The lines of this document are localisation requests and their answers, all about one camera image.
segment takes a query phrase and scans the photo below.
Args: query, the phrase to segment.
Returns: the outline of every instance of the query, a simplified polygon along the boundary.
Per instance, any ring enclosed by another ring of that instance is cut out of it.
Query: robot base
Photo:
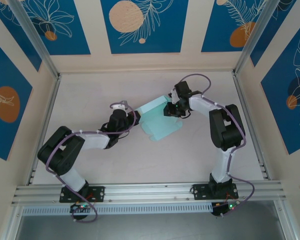
[[[225,200],[228,195],[234,199],[239,197],[237,186],[232,183],[232,179],[217,183],[211,174],[208,184],[194,184],[191,193],[194,195],[194,200]]]
[[[80,194],[86,198],[87,201],[91,203],[103,203],[105,197],[105,187],[104,186],[87,186],[80,190]],[[71,192],[67,187],[63,187],[60,193],[60,203],[76,203],[82,202],[82,200]]]

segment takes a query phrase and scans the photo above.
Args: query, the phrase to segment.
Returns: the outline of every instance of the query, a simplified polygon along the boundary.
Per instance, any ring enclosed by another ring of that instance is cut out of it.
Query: metal plate
[[[214,199],[226,199],[227,194],[221,194],[217,197],[212,196],[208,184],[194,184],[193,185],[194,200],[214,200]],[[236,184],[232,184],[230,190],[228,191],[234,199],[238,199],[238,190]]]
[[[87,197],[88,201],[91,203],[102,203],[104,201],[105,195],[105,187],[104,186],[89,186],[88,188],[88,196],[92,195],[91,197]],[[77,201],[81,201],[78,196],[73,194],[67,187],[63,187],[60,193],[60,203],[76,203]]]

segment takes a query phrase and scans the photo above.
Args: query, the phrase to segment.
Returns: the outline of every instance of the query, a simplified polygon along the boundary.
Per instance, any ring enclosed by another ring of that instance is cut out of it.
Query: cable
[[[206,75],[201,74],[201,73],[192,73],[192,74],[189,74],[189,75],[185,76],[184,78],[182,78],[182,79],[179,81],[179,83],[182,82],[183,80],[185,80],[186,78],[191,77],[191,76],[201,76],[201,77],[204,77],[204,78],[206,78],[206,79],[208,80],[209,86],[208,86],[205,90],[202,91],[201,95],[203,95],[203,94],[204,94],[206,91],[208,91],[209,88],[211,87],[211,84],[212,84],[212,83],[211,83],[210,78],[207,77]]]
[[[126,108],[130,109],[133,113],[133,123],[131,125],[131,127],[129,127],[127,130],[124,130],[124,131],[117,131],[117,132],[100,132],[100,131],[77,131],[77,132],[73,132],[71,134],[69,134],[68,136],[66,136],[64,139],[61,140],[61,142],[59,142],[59,144],[53,149],[53,151],[51,152],[48,160],[46,161],[46,164],[45,164],[45,170],[47,170],[49,173],[53,174],[63,185],[65,185],[65,187],[67,187],[73,194],[75,194],[77,197],[79,197],[82,201],[86,202],[90,208],[93,209],[93,211],[95,212],[95,216],[94,216],[94,219],[92,220],[86,220],[86,221],[83,221],[83,220],[76,220],[75,217],[74,217],[74,214],[75,214],[75,211],[72,212],[71,214],[71,217],[73,219],[73,221],[75,222],[78,222],[78,223],[82,223],[82,224],[87,224],[87,223],[93,223],[95,220],[97,220],[97,217],[98,217],[98,212],[97,212],[97,209],[95,208],[94,205],[92,205],[87,199],[85,199],[82,195],[80,195],[79,193],[77,193],[75,190],[73,190],[70,186],[68,186],[66,184],[65,181],[63,181],[61,179],[60,176],[58,176],[54,171],[50,170],[49,169],[49,165],[50,165],[50,162],[53,158],[53,156],[56,154],[57,150],[62,146],[62,144],[64,144],[69,138],[75,136],[75,135],[80,135],[80,134],[104,134],[104,135],[116,135],[116,134],[123,134],[123,133],[126,133],[126,132],[129,132],[135,125],[136,123],[136,120],[137,120],[137,116],[136,116],[136,113],[135,111],[133,110],[132,107],[130,107],[126,101],[121,101],[121,102],[115,102],[115,103],[112,103],[110,105],[110,108],[112,109],[113,105],[125,105]]]
[[[181,119],[187,119],[188,117],[190,117],[191,116],[191,112],[190,112],[190,109],[188,110],[188,116],[185,116],[185,117],[180,117]]]
[[[201,98],[202,98],[203,100],[205,100],[205,101],[207,101],[207,102],[209,102],[209,103],[211,103],[211,104],[213,104],[213,105],[215,105],[215,106],[217,106],[217,107],[223,109],[223,110],[229,115],[229,117],[231,118],[231,120],[234,122],[236,128],[239,130],[239,132],[240,132],[240,134],[241,134],[241,136],[242,136],[243,144],[241,144],[241,145],[239,145],[239,146],[237,146],[237,147],[235,147],[234,149],[231,150],[230,155],[229,155],[229,158],[228,158],[228,162],[227,162],[227,167],[226,167],[226,174],[227,174],[230,178],[232,178],[232,179],[234,179],[234,180],[237,180],[237,181],[240,181],[240,182],[243,182],[243,183],[246,183],[246,184],[249,184],[249,185],[251,185],[251,187],[252,187],[252,191],[251,191],[250,195],[238,205],[238,206],[242,206],[242,205],[245,204],[245,203],[252,197],[252,195],[255,193],[255,186],[253,185],[252,182],[250,182],[250,181],[248,181],[248,180],[244,180],[244,179],[241,179],[241,178],[232,176],[232,175],[229,173],[229,171],[230,171],[230,165],[231,165],[233,153],[234,153],[235,151],[237,151],[238,149],[243,148],[243,147],[247,144],[246,136],[245,136],[244,132],[242,131],[242,129],[241,129],[239,123],[237,122],[237,120],[235,119],[235,117],[231,114],[231,112],[230,112],[228,109],[226,109],[224,106],[222,106],[222,105],[216,103],[215,101],[212,101],[212,100],[210,100],[209,98],[206,98],[206,97],[204,96],[204,93],[205,93],[206,91],[208,91],[209,88],[210,88],[211,85],[212,85],[210,78],[207,77],[206,75],[201,74],[201,73],[193,73],[193,74],[189,74],[189,75],[183,77],[183,78],[179,81],[179,83],[182,82],[183,80],[185,80],[186,78],[190,77],[190,76],[202,76],[202,77],[206,78],[206,79],[209,81],[209,86],[208,86],[205,90],[202,91],[202,93],[201,93]],[[230,211],[226,212],[225,214],[223,214],[223,216],[226,216],[226,215],[230,214],[231,212],[233,212],[233,210],[230,210]]]
[[[125,137],[127,137],[127,136],[129,135],[129,133],[130,133],[130,131],[128,131],[128,134],[127,134],[127,135],[124,135],[124,136],[122,136],[122,137],[119,137],[118,140],[119,140],[119,139],[124,139]]]

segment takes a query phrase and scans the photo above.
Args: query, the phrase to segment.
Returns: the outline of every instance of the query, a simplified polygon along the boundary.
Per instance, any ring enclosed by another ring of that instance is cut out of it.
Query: blue panel
[[[51,55],[89,55],[73,0],[21,2]]]
[[[32,86],[0,48],[0,158],[7,160]]]
[[[289,154],[300,149],[300,29],[261,82]]]
[[[201,52],[241,51],[266,0],[215,0]]]
[[[179,53],[188,0],[101,0],[112,54]]]
[[[290,12],[291,8],[295,4],[296,0],[281,0],[276,7],[276,10],[272,14],[268,24],[266,25],[262,35],[260,36],[258,42],[256,43],[250,57],[254,66],[257,65],[260,58],[266,51],[271,40],[276,35],[281,24],[286,19],[286,16]]]
[[[39,71],[42,62],[41,58],[28,39],[26,33],[19,25],[19,22],[12,14],[8,5],[3,4],[2,2],[0,2],[0,19],[8,29],[8,31],[11,33],[14,40],[19,44],[20,48],[30,60],[34,68]]]

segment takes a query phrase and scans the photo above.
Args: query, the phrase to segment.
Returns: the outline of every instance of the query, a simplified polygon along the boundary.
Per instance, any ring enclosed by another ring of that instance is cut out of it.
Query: metal frame
[[[260,17],[258,18],[251,35],[249,36],[245,46],[243,47],[240,58],[234,67],[235,75],[240,72],[247,59],[250,57],[251,52],[255,48],[261,34],[265,30],[267,23],[269,22],[273,12],[276,10],[279,2],[280,0],[270,0],[265,4],[264,9],[260,14]]]
[[[237,74],[235,74],[235,71],[232,72],[232,77],[233,77],[234,85],[235,85],[235,88],[236,88],[236,91],[238,93],[239,100],[240,100],[240,103],[241,103],[241,106],[242,106],[242,110],[243,110],[243,114],[244,114],[244,117],[245,117],[245,120],[246,120],[246,124],[248,125],[248,129],[249,129],[250,136],[251,136],[251,139],[252,139],[252,142],[253,142],[253,146],[254,146],[254,149],[255,149],[256,156],[257,156],[259,162],[261,162],[263,164],[262,167],[264,167],[264,169],[265,169],[265,173],[267,175],[267,178],[269,180],[271,180],[271,179],[273,179],[273,174],[271,173],[270,168],[268,167],[266,158],[265,158],[264,153],[262,151],[262,148],[260,146],[259,138],[256,134],[256,130],[255,130],[255,127],[254,127],[254,124],[253,124],[253,120],[250,117],[251,113],[250,113],[249,107],[247,105],[247,101],[246,101],[247,98],[246,98],[244,92],[242,91],[240,78],[238,77]]]
[[[15,18],[18,20],[20,26],[25,32],[26,36],[29,38],[34,49],[39,54],[42,61],[45,63],[47,69],[52,74],[55,79],[58,79],[59,72],[57,67],[53,63],[50,54],[44,45],[42,39],[40,38],[35,26],[32,24],[28,14],[19,0],[7,0],[9,8],[14,14]]]
[[[37,144],[37,147],[36,147],[36,151],[35,151],[36,153],[40,150],[40,148],[44,144],[47,129],[48,129],[48,125],[49,125],[49,121],[50,121],[50,118],[51,118],[52,111],[54,109],[54,105],[55,105],[55,101],[56,101],[56,98],[57,98],[59,86],[60,86],[60,83],[61,83],[61,78],[62,78],[62,75],[60,75],[58,77],[58,79],[56,80],[56,82],[53,86],[53,90],[52,90],[52,93],[51,93],[51,96],[50,96],[50,101],[49,101],[49,104],[48,104],[46,112],[45,112],[45,118],[44,118],[42,130],[40,132],[40,138],[39,138],[39,141],[38,141],[38,144]],[[35,154],[33,162],[32,162],[32,167],[31,167],[31,169],[30,169],[30,171],[27,175],[28,177],[27,177],[27,180],[24,183],[24,185],[31,184],[32,178],[34,177],[34,173],[36,172],[38,161],[39,160],[37,158],[37,154]]]
[[[251,201],[268,201],[285,199],[281,182],[277,180],[251,181],[255,186]],[[154,184],[91,184],[104,186],[104,201],[98,204],[173,204],[203,202],[223,202],[224,199],[195,200],[190,193],[193,184],[207,182],[154,183]],[[239,193],[239,201],[243,201],[251,193],[251,186],[244,182],[235,182]],[[62,185],[30,185],[18,186],[12,200],[12,206],[51,206],[69,205],[60,203]]]

